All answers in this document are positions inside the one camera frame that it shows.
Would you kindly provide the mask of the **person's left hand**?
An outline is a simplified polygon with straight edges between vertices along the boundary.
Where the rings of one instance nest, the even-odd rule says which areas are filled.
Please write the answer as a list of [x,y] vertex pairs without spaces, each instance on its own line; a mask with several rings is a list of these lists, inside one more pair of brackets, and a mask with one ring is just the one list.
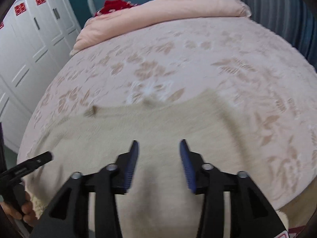
[[38,218],[36,217],[35,211],[33,210],[33,204],[28,192],[25,192],[25,203],[21,207],[21,211],[24,215],[20,214],[17,210],[15,210],[10,204],[7,204],[6,202],[1,202],[1,207],[8,217],[17,220],[23,220],[31,227],[34,227],[38,222]]

